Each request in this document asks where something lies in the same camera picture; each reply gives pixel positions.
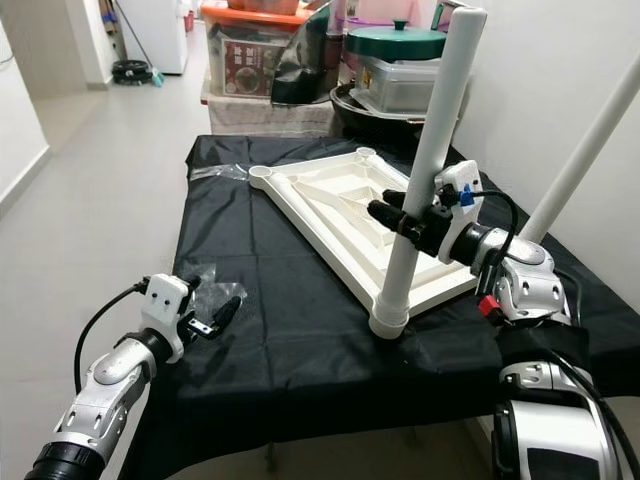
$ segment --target white pvc pipe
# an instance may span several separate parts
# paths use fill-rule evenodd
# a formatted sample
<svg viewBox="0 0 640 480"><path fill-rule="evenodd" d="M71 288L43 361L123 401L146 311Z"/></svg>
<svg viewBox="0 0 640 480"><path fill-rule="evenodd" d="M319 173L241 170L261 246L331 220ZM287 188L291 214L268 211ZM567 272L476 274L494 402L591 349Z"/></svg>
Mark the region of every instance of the white pvc pipe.
<svg viewBox="0 0 640 480"><path fill-rule="evenodd" d="M487 13L479 8L454 10L440 71L416 152L403 210L419 217L435 195L434 178L442 170L462 103L469 72ZM396 236L382 291L375 299L369 326L379 337L400 336L409 321L409 291L418 251Z"/></svg>
<svg viewBox="0 0 640 480"><path fill-rule="evenodd" d="M640 90L640 52L518 235L539 243L578 187Z"/></svg>

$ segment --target black plastic sheet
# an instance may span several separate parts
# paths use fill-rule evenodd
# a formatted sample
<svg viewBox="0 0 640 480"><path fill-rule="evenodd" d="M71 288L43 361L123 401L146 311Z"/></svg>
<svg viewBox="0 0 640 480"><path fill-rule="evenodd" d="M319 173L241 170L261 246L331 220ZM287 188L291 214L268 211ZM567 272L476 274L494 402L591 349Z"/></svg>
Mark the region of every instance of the black plastic sheet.
<svg viewBox="0 0 640 480"><path fill-rule="evenodd" d="M358 146L202 136L187 165L279 165ZM409 172L412 155L378 153ZM486 176L483 183L493 187ZM485 199L482 223L507 227L508 219L499 199ZM597 386L608 396L638 394L627 372L640 359L640 317L557 241L543 244L583 283ZM247 297L220 338L199 340L154 381L120 478L163 479L270 441L492 412L496 332L470 295L413 319L398 341L380 340L365 309L269 198L226 176L190 181L174 271L209 264L216 282L240 283Z"/></svg>

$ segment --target broom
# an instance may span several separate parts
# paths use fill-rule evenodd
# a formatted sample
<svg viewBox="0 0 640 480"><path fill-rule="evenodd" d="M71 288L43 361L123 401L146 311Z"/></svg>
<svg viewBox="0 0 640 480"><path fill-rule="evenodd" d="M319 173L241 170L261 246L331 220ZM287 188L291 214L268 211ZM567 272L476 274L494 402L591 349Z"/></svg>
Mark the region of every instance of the broom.
<svg viewBox="0 0 640 480"><path fill-rule="evenodd" d="M125 15L124 10L122 10L122 7L120 6L120 3L118 3L118 0L114 0L114 2L116 4L116 7L118 7L118 9L120 10L120 13L122 14L122 18L124 18L124 21L129 26L129 30L131 30L131 33L133 34L133 38L136 39L136 43L140 47L140 50L142 50L142 54L144 55L144 58L147 60L149 67L151 67L151 81L153 82L153 85L158 88L162 87L162 84L164 83L164 75L162 75L162 73L160 73L160 71L153 66L153 64L151 63L151 60L149 60L149 56L147 55L147 52L144 51L144 48L142 47L142 44L140 43L140 40L138 39L138 36L136 35L135 30L131 26L131 23L129 23L129 19Z"/></svg>

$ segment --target green lid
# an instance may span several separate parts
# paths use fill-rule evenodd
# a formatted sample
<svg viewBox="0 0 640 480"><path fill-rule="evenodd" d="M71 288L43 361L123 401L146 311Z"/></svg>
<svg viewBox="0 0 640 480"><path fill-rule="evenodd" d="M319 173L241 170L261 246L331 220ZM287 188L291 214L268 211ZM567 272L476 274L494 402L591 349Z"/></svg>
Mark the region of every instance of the green lid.
<svg viewBox="0 0 640 480"><path fill-rule="evenodd" d="M347 50L387 62L431 60L442 56L445 33L405 28L405 20L394 20L394 23L395 27L364 27L349 32Z"/></svg>

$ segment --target orange lid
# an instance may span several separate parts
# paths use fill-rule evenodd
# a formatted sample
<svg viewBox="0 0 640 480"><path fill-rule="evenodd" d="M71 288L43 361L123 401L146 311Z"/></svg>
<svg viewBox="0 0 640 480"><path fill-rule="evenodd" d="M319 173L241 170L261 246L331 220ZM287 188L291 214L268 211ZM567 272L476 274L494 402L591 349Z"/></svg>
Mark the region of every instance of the orange lid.
<svg viewBox="0 0 640 480"><path fill-rule="evenodd" d="M276 23L280 25L302 25L314 13L313 10L298 8L295 15L276 15L273 13L248 12L229 8L224 0L209 0L202 4L202 15L250 22Z"/></svg>

